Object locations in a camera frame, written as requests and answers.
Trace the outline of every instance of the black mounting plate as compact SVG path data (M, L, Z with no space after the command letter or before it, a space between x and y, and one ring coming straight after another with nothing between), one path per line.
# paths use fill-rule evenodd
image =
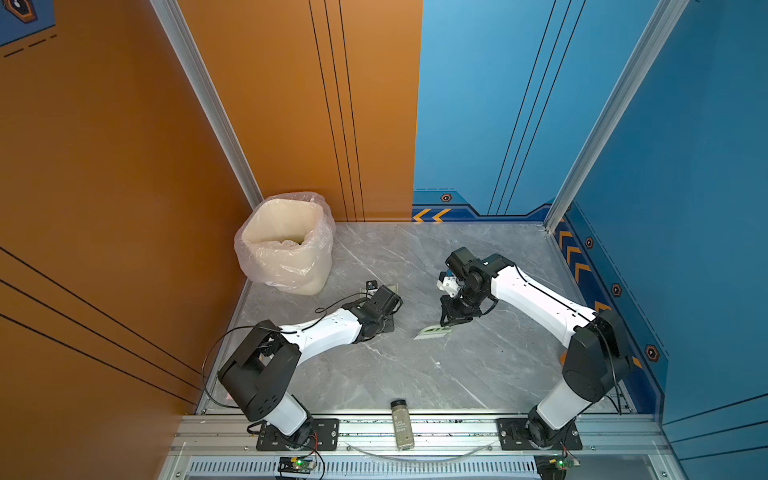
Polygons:
M317 434L317 450L319 452L336 450L339 440L339 419L312 419L312 431ZM310 437L310 443L307 445L314 446L313 440L314 437ZM283 434L274 425L261 422L256 450L260 452L291 452L302 449L297 449L295 445L286 442Z
M525 425L527 418L521 419L496 419L496 429L498 431L498 440L502 443L502 450L547 450L540 449L531 443L531 436ZM565 448L568 450L581 450L581 437L578 434L576 425L572 422L565 435ZM553 445L551 449L557 450L560 444Z

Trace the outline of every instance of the trash bin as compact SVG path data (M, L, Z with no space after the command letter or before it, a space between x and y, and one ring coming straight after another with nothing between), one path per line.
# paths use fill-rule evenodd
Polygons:
M331 270L336 224L322 195L281 194L259 204L235 235L240 268L254 282L315 295Z

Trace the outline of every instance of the black stripe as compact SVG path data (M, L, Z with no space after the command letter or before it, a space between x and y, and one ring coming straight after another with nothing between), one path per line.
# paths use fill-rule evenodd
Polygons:
M745 429L747 427L754 427L755 425L762 425L763 423L768 423L768 420L763 420L762 422L750 423L749 425L742 425L742 426L738 426L738 427L731 427L730 429L717 430L716 432L702 433L701 435L695 435L695 436L692 436L692 437L688 437L686 439L673 440L670 443L685 442L686 440L700 439L701 437L706 437L706 436L709 436L709 435L715 435L717 433L730 432L732 430Z
M366 202L362 199L362 175L360 174L360 152L357 150L357 130L355 129L355 109L352 106L352 82L349 81L349 60L346 57L346 36L344 35L344 16L339 0L339 18L341 19L341 39L344 44L344 63L346 64L346 86L349 88L349 110L352 112L352 135L355 138L355 161L357 162L357 181L360 185L360 205L362 206L362 221L366 221Z
M14 255L13 253L11 253L11 252L7 251L5 248L3 248L3 247L0 247L0 250L2 250L4 253L7 253L7 254L8 254L10 257L14 258L14 259L15 259L15 260L17 260L19 263L21 263L22 265L26 266L27 268L29 268L29 269L30 269L30 270L32 270L33 272L35 272L35 273L37 273L38 275L42 276L42 277L43 277L43 278L45 278L47 281L49 281L49 282L53 283L54 285L56 285L56 286L57 286L57 287L59 287L60 289L64 290L66 293L69 293L69 294L70 294L70 295L72 295L74 298L76 298L76 299L80 300L82 303L85 303L86 305L88 305L89 307L91 307L93 310L96 310L96 311L97 311L97 312L99 312L101 315L104 315L104 316L106 316L108 319L112 320L113 322L115 322L115 323L116 323L116 324L118 324L119 326L123 327L123 328L124 328L124 329L126 329L127 331L129 331L129 332L133 333L135 336L139 337L139 338L140 338L140 339L142 339L143 341L145 341L145 342L149 343L149 344L150 344L150 345L152 345L154 348L156 348L156 349L160 350L162 353L165 353L165 354L166 354L166 355L168 355L170 358L172 358L172 359L176 360L177 362L179 362L181 365L184 365L184 366L186 366L188 369L192 370L193 372L195 372L195 373L196 373L196 374L198 374L198 375L200 374L200 372L199 372L198 370L196 370L196 369L192 368L191 366L189 366L189 365L187 365L186 363L182 362L181 360L179 360L179 359L178 359L178 358L176 358L175 356L171 355L171 354L170 354L168 351L166 351L166 350L164 350L164 349L160 348L159 346L155 345L154 343L150 342L148 339L146 339L145 337L143 337L143 336L142 336L142 335L140 335L139 333L136 333L135 331L133 331L133 330L132 330L131 328L129 328L127 325L124 325L123 323L120 323L120 322L118 322L118 321L117 321L117 320L116 320L116 319L115 319L113 316L111 316L111 315L108 315L108 314L107 314L105 311L103 311L103 310L101 310L101 309L97 308L97 307L96 307L96 306L95 306L93 303L90 303L90 302L88 302L88 301L87 301L86 299L84 299L83 297L79 296L78 294L76 294L76 293L75 293L75 292L73 292L72 290L68 289L67 287L65 287L65 286L61 285L61 284L60 284L59 282L57 282L56 280L53 280L51 277L49 277L48 275L44 274L44 273L43 273L43 272L41 272L40 270L38 270L38 269L34 268L34 267L33 267L32 265L30 265L29 263L26 263L24 260L20 259L19 257L17 257L16 255Z
M760 447L752 447L751 449L730 450L728 452L710 453L707 455L698 455L695 457L679 458L678 460L682 462L683 460L695 460L696 458L717 457L718 455L728 455L729 453L740 453L740 452L752 452L753 450L761 450L761 449L768 449L768 445L763 445Z
M349 175L349 192L352 194L352 210L355 212L355 222L357 221L357 202L355 202L355 189L352 187L352 168L349 166L349 148L346 146L346 129L344 128L344 112L341 111L341 94L339 93L339 75L336 74L336 56L333 54L333 40L331 39L331 21L328 18L328 3L323 0L326 6L326 24L328 26L328 42L331 44L331 61L333 62L333 79L336 81L336 99L339 101L339 118L341 118L341 135L344 139L344 153L346 155L346 173Z
M538 91L536 92L536 98L533 100L533 107L531 107L531 113L528 115L528 121L525 122L525 129L523 130L523 135L520 137L520 144L518 145L518 151L515 153L515 161L512 162L512 168L509 170L509 176L507 177L507 183L504 184L504 190L502 191L502 198L498 202L498 208L496 209L496 214L498 215L498 212L502 208L502 201L504 201L504 194L507 193L507 187L509 186L509 181L512 178L512 173L515 171L515 164L518 163L518 155L520 154L520 149L523 146L523 140L525 140L525 134L528 133L528 126L531 124L531 118L533 118L533 112L536 110L536 104L538 103L538 96L541 93L541 87L544 86L544 80L547 78L547 72L549 71L549 65L552 63L552 57L554 56L554 50L558 47L558 41L560 40L560 34L563 32L563 25L565 25L565 19L568 18L568 12L571 10L571 3L573 0L568 0L568 7L565 9L565 15L563 15L563 21L560 23L560 29L558 29L558 36L554 38L554 45L552 45L552 52L549 54L549 60L547 60L547 67L544 69L544 74L541 76L541 83L538 84Z
M547 94L547 101L544 102L544 108L541 109L541 116L538 118L538 123L536 124L536 129L533 131L533 137L531 137L531 143L528 144L528 149L525 152L525 157L523 157L523 164L520 166L520 171L518 172L518 178L515 180L515 186L512 188L512 193L509 194L509 200L507 200L507 207L504 209L504 212L509 209L509 204L512 202L512 195L515 194L515 190L518 187L518 182L520 181L520 175L523 173L523 168L525 168L525 161L528 159L528 154L531 153L531 146L533 145L533 141L536 140L536 133L538 132L538 126L541 125L541 119L544 117L544 112L547 111L547 104L549 104L549 98L552 95L552 91L554 90L554 83L558 81L558 75L560 74L560 69L563 67L563 61L565 61L565 55L568 53L568 47L571 46L571 40L573 40L574 33L576 32L576 27L578 27L578 21L581 19L581 13L584 11L584 5L587 4L587 0L584 0L584 3L581 4L581 10L578 12L578 17L576 17L576 23L574 24L574 29L571 31L571 37L568 39L568 43L565 45L565 51L563 52L563 58L560 59L560 65L558 66L557 73L554 74L554 80L552 81L552 86L549 88L549 94Z
M18 50L14 50L14 51L12 51L12 52L11 52L11 53L9 53L9 54L3 55L3 58L6 58L6 57L10 57L11 55L13 55L13 54L17 54L17 53L19 53L20 51L24 51L24 49L23 49L23 48L20 48L20 49L18 49Z
M48 30L49 28L53 28L53 27L55 27L55 26L56 26L56 24L53 24L53 25L51 25L50 27L45 27L45 28L42 28L42 29L40 29L40 30L37 30L37 31L30 31L28 34L24 35L23 37L18 37L18 38L14 38L13 40L8 40L6 43L4 43L4 44L0 45L0 47L5 47L6 45L9 45L9 44L13 43L14 41L19 41L19 40L21 40L22 38L27 38L27 37L30 37L30 36L32 36L32 35L34 35L34 34L40 33L41 31L46 31L46 30Z
M752 400L762 399L765 396L768 396L768 393L764 393L762 395L754 396L754 397L749 398L749 399L739 400L738 402L729 403L728 405L723 405L723 406L717 407L715 409L709 409L709 410L704 410L703 412L694 413L693 415L689 415L687 417L683 417L682 419L672 420L671 422L664 423L663 425L670 425L670 424L675 423L675 422L682 422L683 420L692 419L693 417L698 417L699 415L704 415L705 413L712 413L712 412L716 412L717 410L727 409L728 407L739 405L740 403L751 402Z
M541 46L544 45L544 38L547 36L547 30L549 29L549 22L552 20L552 12L554 12L554 4L558 0L552 2L552 9L549 11L549 18L547 18L547 26L544 27L544 34L541 36L541 43L538 44L538 51L536 52L536 59L533 61L533 67L531 67L531 75L528 77L528 84L525 85L525 93L523 99L520 102L520 110L518 110L518 117L515 119L515 126L512 128L512 135L509 136L509 143L507 144L507 152L504 154L504 161L502 161L502 168L498 171L498 178L496 179L496 186L493 189L493 195L491 195L491 203L488 204L488 215L491 214L491 207L493 207L493 199L496 197L496 190L498 189L499 182L502 181L502 173L504 173L504 166L507 163L507 156L509 155L509 148L512 146L512 138L515 138L515 130L518 128L518 122L520 121L520 114L523 112L523 105L525 105L525 97L528 96L528 89L531 87L531 79L533 78L533 72L536 70L536 64L538 63L538 55L541 53Z
M312 14L312 1L306 0L310 7L310 18L312 19L312 31L315 33L315 47L317 47L317 63L320 65L320 78L323 80L323 93L326 95L326 109L328 110L328 123L331 126L331 141L333 142L333 153L336 155L336 169L339 171L339 186L341 187L341 201L344 202L344 217L349 221L349 215L346 214L346 198L344 197L344 183L341 181L341 167L339 166L339 152L336 151L336 136L333 135L333 122L331 121L331 107L328 104L328 91L326 90L326 77L323 75L323 62L320 60L320 45L317 43L317 30L315 29L315 16Z
M65 346L65 347L67 347L68 349L74 350L75 352L77 352L77 353L80 353L81 355L85 355L85 356L87 356L89 359L93 359L93 360L96 360L97 362L101 363L102 365L106 365L106 366L108 366L108 367L109 367L109 368L111 368L111 369L115 369L115 370L117 370L118 372L124 373L125 375L128 375L128 376L130 376L131 378L134 378L134 379L138 380L139 382L142 382L142 383L146 383L146 384L147 384L147 385L149 385L149 386L153 386L154 388L156 388L156 389L158 389L158 390L160 390L160 391L162 391L162 392L166 392L168 395L172 395L172 396L176 397L176 398L177 398L177 399L179 399L179 400L184 400L186 403L189 403L189 404L190 404L190 405L192 405L192 406L194 406L194 405L195 405L193 402L190 402L189 400L185 399L184 397L180 397L180 396L176 395L176 394L175 394L175 393L173 393L173 392L169 392L169 391L167 391L166 389L164 389L164 388L162 388L162 387L159 387L159 386L157 386L157 385L155 385L155 384L153 384L153 383L151 383L151 382L148 382L147 380L141 379L141 378L137 377L136 375L134 375L134 374L132 374L132 373L128 373L128 372L126 372L125 370L123 370L123 369L121 369L121 368L118 368L118 367L116 367L116 366L114 366L114 365L112 365L112 364L110 364L110 363L106 363L104 360L98 359L98 358L96 358L96 357L95 357L95 356L93 356L93 355L88 355L86 352L83 352L82 350L76 349L76 348L74 348L73 346L71 346L71 345L68 345L67 343L64 343L64 342L62 342L61 340L57 340L57 339L53 338L52 336L49 336L49 335L45 335L43 332L41 332L41 331L39 331L39 330L36 330L36 329L33 329L33 328L32 328L32 327L30 327L30 326L26 326L24 323L21 323L21 322L19 322L19 321L17 321L17 320L14 320L14 319L12 319L10 316L7 316L7 315L4 315L4 314L0 313L0 317L2 317L2 318L4 318L4 319L8 320L9 322L13 322L13 323L15 323L15 324L16 324L16 325L18 325L18 326L23 326L23 327L24 327L24 328L26 328L27 330L29 330L29 331L31 331L31 332L34 332L34 333L37 333L37 334L38 334L38 335L40 335L40 336L44 336L45 338L47 338L47 339L49 339L49 340L52 340L52 341L54 341L54 342L58 343L59 345Z
M149 364L150 364L150 365L152 365L153 367L155 367L155 368L158 368L158 369L162 370L163 372L166 372L168 375L170 375L170 376L174 377L175 379L179 379L179 380L181 380L182 382L184 382L184 383L186 383L187 385L189 385L190 387L193 387L193 388L195 388L195 389L198 389L198 390L200 390L200 389L199 389L199 388L197 388L195 385L192 385L191 383L189 383L187 380L185 380L185 379L182 379L181 377L174 375L173 373L171 373L171 372L167 371L166 369L164 369L163 367L161 367L161 366L157 365L156 363L152 363L151 361L149 361L149 360L145 359L143 356L139 355L138 353L134 353L133 351L131 351L131 350L129 350L129 349L127 349L127 348L125 348L124 346L122 346L121 344L119 344L119 343L115 342L114 340L111 340L111 339L107 338L106 336L104 336L104 335L101 335L101 334L100 334L99 332L97 332L96 330L93 330L93 329L91 329L91 328L88 328L87 326L83 325L82 323L78 322L77 320L73 319L72 317L70 317L70 316L67 316L67 315L63 314L62 312L60 312L60 311L56 310L54 307L52 307L52 306L48 305L47 303L45 303L45 302L43 302L43 301L41 301L41 300L38 300L38 299L34 298L32 295L30 295L29 293L26 293L24 290L21 290L21 289L19 289L18 287L11 285L10 283L8 283L8 282L6 282L5 280L3 280L2 278L0 278L0 283L2 283L2 284L3 284L3 285L5 285L5 286L8 286L8 287L12 288L13 290L15 290L15 291L19 292L21 295L23 295L23 296L26 296L27 298L29 298L30 300L33 300L33 301L35 301L36 303L39 303L40 305L42 305L42 306L44 306L45 308L47 308L47 309L51 310L52 312L54 312L54 313L57 313L57 314L58 314L58 315L60 315L60 316L63 316L65 319L69 320L70 322L73 322L75 325L81 326L82 328L86 329L88 332L91 332L91 333L93 333L94 335L96 335L96 336L98 336L98 337L100 337L100 338L102 338L102 339L105 339L105 340L107 340L107 341L108 341L109 343L111 343L112 345L114 345L114 346L116 346L116 347L118 347L118 348L120 348L120 349L123 349L123 350L125 350L126 352L130 353L131 355L133 355L133 356L135 356L135 357L137 357L137 358L139 358L139 359L142 359L142 360L144 360L146 363L149 363Z

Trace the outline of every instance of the orange wall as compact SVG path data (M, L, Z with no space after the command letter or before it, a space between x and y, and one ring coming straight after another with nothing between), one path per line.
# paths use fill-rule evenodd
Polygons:
M180 6L265 196L313 190L338 221L410 219L421 2Z
M55 14L0 50L3 476L154 478L237 302L250 208L149 2Z

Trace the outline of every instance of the white tube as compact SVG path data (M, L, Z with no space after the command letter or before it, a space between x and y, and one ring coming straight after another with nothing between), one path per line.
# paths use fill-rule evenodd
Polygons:
M277 404L272 412L269 412L264 420L277 427L283 435L292 435L306 420L306 412L292 396L287 393Z
M589 406L571 387L560 379L551 392L538 404L536 411L549 428L559 430Z

